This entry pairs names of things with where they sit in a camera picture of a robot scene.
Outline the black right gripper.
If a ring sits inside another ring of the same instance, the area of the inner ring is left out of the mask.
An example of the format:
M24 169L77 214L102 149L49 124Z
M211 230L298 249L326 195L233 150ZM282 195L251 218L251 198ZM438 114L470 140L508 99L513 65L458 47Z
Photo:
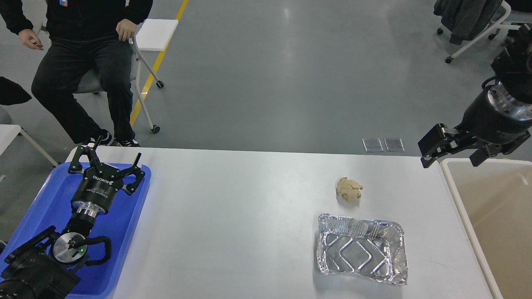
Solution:
M486 159L504 153L504 145L516 140L530 127L531 104L512 96L502 84L486 86L464 112L454 128L439 123L420 139L421 163L429 168L437 159L474 148L471 164L478 167Z

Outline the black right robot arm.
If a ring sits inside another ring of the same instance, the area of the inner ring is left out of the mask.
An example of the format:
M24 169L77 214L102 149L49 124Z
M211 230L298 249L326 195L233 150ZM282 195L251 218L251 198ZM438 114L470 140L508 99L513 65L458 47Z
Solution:
M420 139L424 168L468 149L475 150L469 159L477 167L490 157L513 153L531 137L531 57L531 24L526 23L494 58L494 76L481 85L460 124L453 128L436 124Z

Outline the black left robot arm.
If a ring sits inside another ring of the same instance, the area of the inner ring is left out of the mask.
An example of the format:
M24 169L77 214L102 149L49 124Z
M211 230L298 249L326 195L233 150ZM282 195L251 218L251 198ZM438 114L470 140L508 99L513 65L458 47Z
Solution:
M1 256L2 299L106 297L117 281L150 171L79 146L55 169Z

